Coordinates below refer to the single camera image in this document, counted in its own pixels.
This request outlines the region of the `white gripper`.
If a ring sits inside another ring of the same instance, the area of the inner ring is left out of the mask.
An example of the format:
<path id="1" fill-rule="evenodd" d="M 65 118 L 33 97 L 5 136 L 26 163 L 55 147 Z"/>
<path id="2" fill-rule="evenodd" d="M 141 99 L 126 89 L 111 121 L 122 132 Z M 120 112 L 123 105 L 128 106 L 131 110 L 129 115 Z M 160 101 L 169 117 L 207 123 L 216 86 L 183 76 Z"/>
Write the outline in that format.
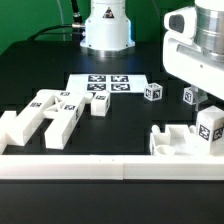
<path id="1" fill-rule="evenodd" d="M 163 65 L 196 86 L 195 110 L 207 92 L 224 100 L 224 5 L 195 5 L 164 16 Z"/>

